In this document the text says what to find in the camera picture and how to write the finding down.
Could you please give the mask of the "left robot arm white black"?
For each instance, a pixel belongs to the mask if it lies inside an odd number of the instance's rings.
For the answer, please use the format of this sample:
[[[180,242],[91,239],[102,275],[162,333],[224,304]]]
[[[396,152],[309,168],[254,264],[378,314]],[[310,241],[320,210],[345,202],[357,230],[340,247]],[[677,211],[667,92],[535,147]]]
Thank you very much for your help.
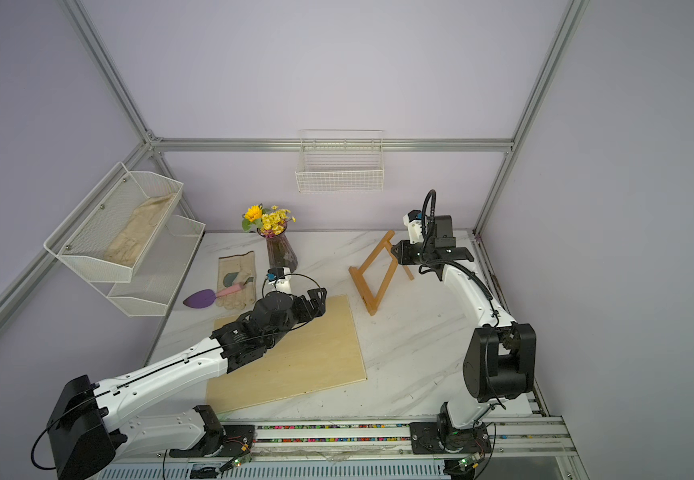
[[[289,332],[326,312],[326,289],[302,296],[272,291],[253,309],[186,350],[147,367],[100,382],[81,375],[63,387],[43,431],[60,479],[89,479],[126,453],[193,450],[221,445],[212,410],[199,407],[202,424],[135,417],[198,383],[230,374],[273,349]]]

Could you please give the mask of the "wooden easel frame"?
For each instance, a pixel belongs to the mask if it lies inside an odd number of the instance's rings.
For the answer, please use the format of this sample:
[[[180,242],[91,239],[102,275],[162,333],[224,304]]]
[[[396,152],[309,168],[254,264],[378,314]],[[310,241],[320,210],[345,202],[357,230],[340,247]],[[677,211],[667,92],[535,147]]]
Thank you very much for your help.
[[[345,271],[348,292],[369,317],[385,306],[397,277],[402,285],[415,279],[410,267],[401,265],[391,252],[401,238],[395,230],[367,231],[359,232],[350,244]]]

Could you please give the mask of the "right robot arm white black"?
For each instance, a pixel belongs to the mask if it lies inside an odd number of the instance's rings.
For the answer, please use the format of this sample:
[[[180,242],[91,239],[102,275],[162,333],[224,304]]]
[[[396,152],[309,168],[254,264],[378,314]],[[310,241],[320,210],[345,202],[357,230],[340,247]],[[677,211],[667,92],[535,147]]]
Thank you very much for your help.
[[[420,274],[435,274],[474,324],[462,361],[464,392],[442,404],[433,424],[411,426],[412,447],[417,453],[488,453],[484,417],[533,389],[536,333],[517,322],[470,268],[474,256],[457,244],[451,217],[412,210],[403,223],[409,238],[392,246],[391,254]]]

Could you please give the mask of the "light plywood board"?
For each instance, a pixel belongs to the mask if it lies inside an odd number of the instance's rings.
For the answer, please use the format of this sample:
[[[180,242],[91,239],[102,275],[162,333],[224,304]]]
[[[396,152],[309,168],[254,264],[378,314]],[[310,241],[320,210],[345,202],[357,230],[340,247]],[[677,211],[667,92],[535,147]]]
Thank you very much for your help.
[[[367,379],[349,297],[327,299],[326,314],[285,336],[265,355],[207,383],[206,400],[225,414]]]

